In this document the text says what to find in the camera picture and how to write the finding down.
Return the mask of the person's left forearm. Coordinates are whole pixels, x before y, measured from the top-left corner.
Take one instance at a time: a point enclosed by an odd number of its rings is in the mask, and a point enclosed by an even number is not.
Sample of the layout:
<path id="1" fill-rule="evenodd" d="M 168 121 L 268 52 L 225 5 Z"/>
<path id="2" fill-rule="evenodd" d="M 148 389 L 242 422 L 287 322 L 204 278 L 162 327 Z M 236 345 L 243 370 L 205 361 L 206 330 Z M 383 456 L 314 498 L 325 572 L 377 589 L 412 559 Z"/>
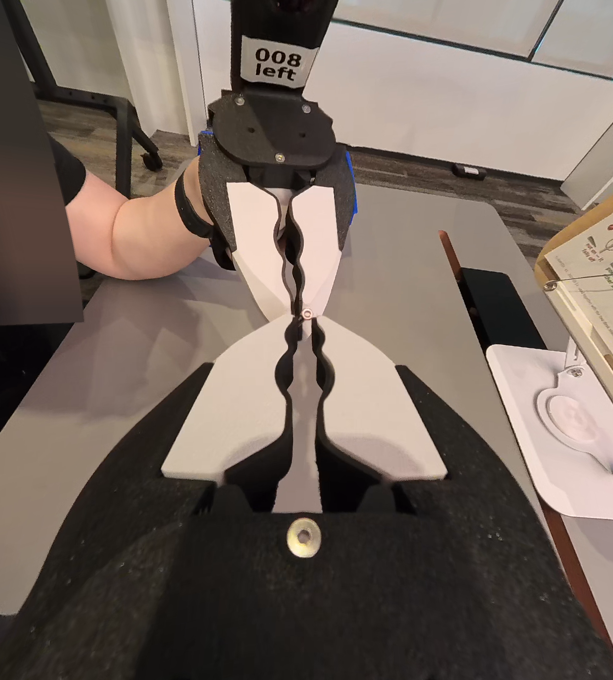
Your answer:
<path id="1" fill-rule="evenodd" d="M 77 261 L 106 276 L 124 280 L 166 277 L 198 258 L 210 240 L 200 222 L 211 226 L 202 200 L 200 157 L 192 159 L 177 183 L 150 196 L 128 199 L 87 171 L 78 196 L 66 207 Z"/>

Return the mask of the black desk frame with casters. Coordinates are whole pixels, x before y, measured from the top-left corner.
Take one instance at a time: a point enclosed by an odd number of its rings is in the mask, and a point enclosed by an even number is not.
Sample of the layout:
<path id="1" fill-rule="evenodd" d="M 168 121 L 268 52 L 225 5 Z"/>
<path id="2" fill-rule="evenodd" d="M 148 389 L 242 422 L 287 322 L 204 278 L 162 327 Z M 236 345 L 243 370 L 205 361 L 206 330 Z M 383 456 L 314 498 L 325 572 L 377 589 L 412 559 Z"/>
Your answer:
<path id="1" fill-rule="evenodd" d="M 23 62 L 32 75 L 35 97 L 40 101 L 99 110 L 115 120 L 115 188 L 130 197 L 133 141 L 144 150 L 142 161 L 146 169 L 157 172 L 163 167 L 158 147 L 142 130 L 136 108 L 123 97 L 58 85 L 21 2 L 3 1 L 2 4 Z"/>

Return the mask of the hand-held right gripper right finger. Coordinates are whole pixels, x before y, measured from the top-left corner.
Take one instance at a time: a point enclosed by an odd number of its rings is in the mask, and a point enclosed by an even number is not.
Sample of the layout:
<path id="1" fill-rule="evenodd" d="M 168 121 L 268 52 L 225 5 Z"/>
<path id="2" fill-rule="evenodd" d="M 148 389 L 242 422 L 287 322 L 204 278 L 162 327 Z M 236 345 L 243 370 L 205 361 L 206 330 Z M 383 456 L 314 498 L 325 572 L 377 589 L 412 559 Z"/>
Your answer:
<path id="1" fill-rule="evenodd" d="M 312 320 L 311 338 L 325 444 L 384 481 L 443 480 L 446 465 L 396 364 L 328 318 Z"/>

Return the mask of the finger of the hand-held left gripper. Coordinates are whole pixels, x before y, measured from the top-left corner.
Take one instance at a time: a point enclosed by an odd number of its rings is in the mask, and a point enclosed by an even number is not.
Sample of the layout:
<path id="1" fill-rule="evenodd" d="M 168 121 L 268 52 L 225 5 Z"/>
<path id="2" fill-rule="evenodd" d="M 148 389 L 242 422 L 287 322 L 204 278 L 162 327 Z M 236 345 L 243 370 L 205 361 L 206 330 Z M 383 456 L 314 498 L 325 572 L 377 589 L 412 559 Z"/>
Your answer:
<path id="1" fill-rule="evenodd" d="M 311 186 L 295 195 L 291 200 L 291 226 L 296 230 L 293 272 L 301 309 L 323 313 L 342 256 L 334 189 Z"/>
<path id="2" fill-rule="evenodd" d="M 278 245 L 282 211 L 278 198 L 249 182 L 228 182 L 235 237 L 232 261 L 268 322 L 292 314 L 285 257 Z"/>

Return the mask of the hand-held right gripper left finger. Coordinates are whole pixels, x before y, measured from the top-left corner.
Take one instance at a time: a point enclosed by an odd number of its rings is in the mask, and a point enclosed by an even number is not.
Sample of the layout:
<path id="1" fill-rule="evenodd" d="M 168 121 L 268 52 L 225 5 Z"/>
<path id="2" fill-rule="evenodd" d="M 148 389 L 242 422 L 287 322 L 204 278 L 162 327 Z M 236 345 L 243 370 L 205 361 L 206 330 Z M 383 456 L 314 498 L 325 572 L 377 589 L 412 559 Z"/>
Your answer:
<path id="1" fill-rule="evenodd" d="M 300 322 L 292 315 L 252 331 L 213 363 L 164 463 L 163 476 L 276 486 L 293 458 L 289 387 Z"/>

